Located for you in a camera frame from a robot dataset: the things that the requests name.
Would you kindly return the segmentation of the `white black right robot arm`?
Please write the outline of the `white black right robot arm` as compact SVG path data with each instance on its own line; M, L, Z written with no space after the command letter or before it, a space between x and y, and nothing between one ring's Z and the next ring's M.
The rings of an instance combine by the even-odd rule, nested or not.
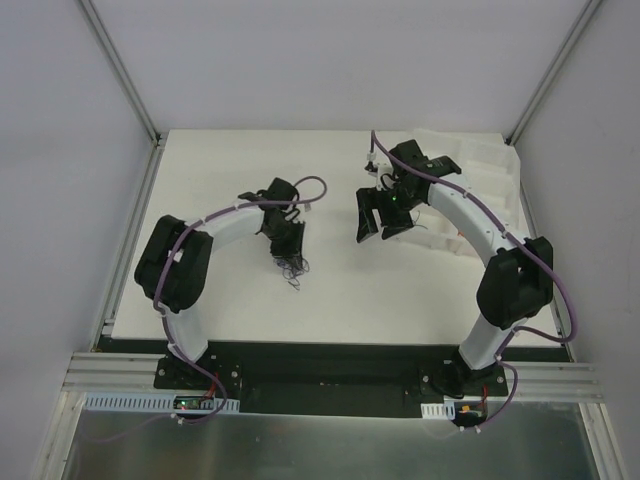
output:
M461 167L450 157L430 158L415 140L376 159L381 146L372 143L365 169L373 187L356 192L356 240L375 234L389 239L414 226L411 213L427 205L442 214L470 244L485 267L476 292L479 317L440 374L461 394L473 394L497 363L499 351L514 329L550 303L553 282L546 268L553 263L548 240L511 234L506 225L471 191Z

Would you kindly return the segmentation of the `aluminium frame rail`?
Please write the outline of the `aluminium frame rail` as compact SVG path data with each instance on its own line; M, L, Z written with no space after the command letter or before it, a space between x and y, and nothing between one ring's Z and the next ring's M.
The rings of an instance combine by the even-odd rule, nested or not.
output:
M64 391L149 393L159 354L76 352ZM518 373L515 399L530 402L602 403L596 369L585 363L514 362Z

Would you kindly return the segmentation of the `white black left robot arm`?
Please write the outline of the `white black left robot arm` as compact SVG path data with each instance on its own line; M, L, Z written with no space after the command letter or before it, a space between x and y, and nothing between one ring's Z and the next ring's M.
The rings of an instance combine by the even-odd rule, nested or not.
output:
M211 256L247 236L262 234L270 254L294 287L308 270L302 256L304 222L295 184L281 178L239 202L189 225L171 215L156 223L134 271L134 281L161 315L169 351L180 359L176 375L188 388L204 387L210 363L201 358L207 348L204 321L196 303L204 291Z

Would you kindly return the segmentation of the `aluminium left corner post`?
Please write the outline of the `aluminium left corner post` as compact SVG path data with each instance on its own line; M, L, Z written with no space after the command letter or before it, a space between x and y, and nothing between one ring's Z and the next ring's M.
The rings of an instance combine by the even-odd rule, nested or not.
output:
M101 50L116 82L125 99L131 106L138 122L152 145L157 146L162 140L162 132L153 121L144 101L126 67L118 48L110 35L104 20L94 1L75 1L81 15L88 25L99 49Z

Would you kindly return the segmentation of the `aluminium corner post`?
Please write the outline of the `aluminium corner post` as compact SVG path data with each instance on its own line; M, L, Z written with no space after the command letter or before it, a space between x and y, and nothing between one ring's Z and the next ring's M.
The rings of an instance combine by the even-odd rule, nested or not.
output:
M81 15L88 25L99 49L101 50L116 82L125 99L131 106L138 122L152 145L157 146L162 140L162 132L153 121L144 101L126 67L118 48L110 35L104 20L94 1L75 1Z
M588 0L584 2L556 53L552 57L551 62L546 67L541 79L529 97L524 110L519 115L513 128L505 136L504 141L506 145L515 146L522 138L536 113L551 93L565 65L605 4L606 1L604 0Z

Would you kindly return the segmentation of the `aluminium right corner post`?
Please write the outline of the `aluminium right corner post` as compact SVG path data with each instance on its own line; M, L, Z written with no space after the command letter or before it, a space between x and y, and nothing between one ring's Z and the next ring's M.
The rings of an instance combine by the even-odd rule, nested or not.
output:
M504 141L506 145L515 146L522 138L536 113L551 93L565 65L605 4L606 1L604 0L588 0L584 2L556 53L552 57L551 62L546 67L541 79L529 97L524 110L519 115L513 128L505 136Z

